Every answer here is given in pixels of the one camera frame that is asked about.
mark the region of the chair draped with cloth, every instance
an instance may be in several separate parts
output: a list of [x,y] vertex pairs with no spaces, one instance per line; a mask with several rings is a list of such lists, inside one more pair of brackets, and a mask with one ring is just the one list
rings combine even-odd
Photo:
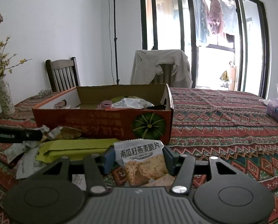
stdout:
[[136,50],[130,83],[191,88],[188,57],[179,49]]
[[46,60],[46,68],[53,92],[80,86],[75,57],[70,60]]

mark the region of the cardboard box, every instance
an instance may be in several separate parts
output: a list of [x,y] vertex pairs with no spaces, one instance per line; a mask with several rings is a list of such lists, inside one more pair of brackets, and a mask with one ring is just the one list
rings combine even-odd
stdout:
[[[104,100],[119,96],[136,96],[154,105],[166,105],[165,110],[119,109],[115,111],[97,109]],[[69,109],[54,109],[55,104],[65,101]],[[32,109],[38,127],[50,129],[69,126],[82,130],[87,137],[137,138],[170,141],[173,119],[172,96],[167,84],[155,85],[110,85],[98,87],[76,87],[61,92]]]

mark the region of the silver screw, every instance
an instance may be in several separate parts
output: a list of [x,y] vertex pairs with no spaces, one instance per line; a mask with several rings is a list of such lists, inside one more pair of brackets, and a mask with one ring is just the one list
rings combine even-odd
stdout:
[[90,188],[90,191],[95,194],[101,194],[106,191],[104,186],[96,185]]
[[177,194],[182,194],[182,193],[185,193],[187,191],[187,188],[185,186],[182,186],[182,185],[176,185],[172,188],[172,191],[174,193],[177,193]]

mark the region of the floral vase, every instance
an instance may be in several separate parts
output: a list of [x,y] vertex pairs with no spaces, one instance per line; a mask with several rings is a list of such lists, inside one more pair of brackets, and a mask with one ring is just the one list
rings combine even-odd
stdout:
[[0,106],[4,115],[11,115],[15,112],[10,86],[5,80],[5,75],[0,77]]

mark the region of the power cord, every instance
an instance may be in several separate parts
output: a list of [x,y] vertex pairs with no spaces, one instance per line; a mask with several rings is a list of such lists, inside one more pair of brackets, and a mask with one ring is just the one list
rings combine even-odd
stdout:
[[108,0],[108,4],[109,4],[109,40],[110,40],[110,50],[111,50],[111,73],[112,73],[113,84],[115,84],[114,76],[113,76],[113,66],[112,66],[112,43],[111,43],[111,31],[110,31],[110,0]]

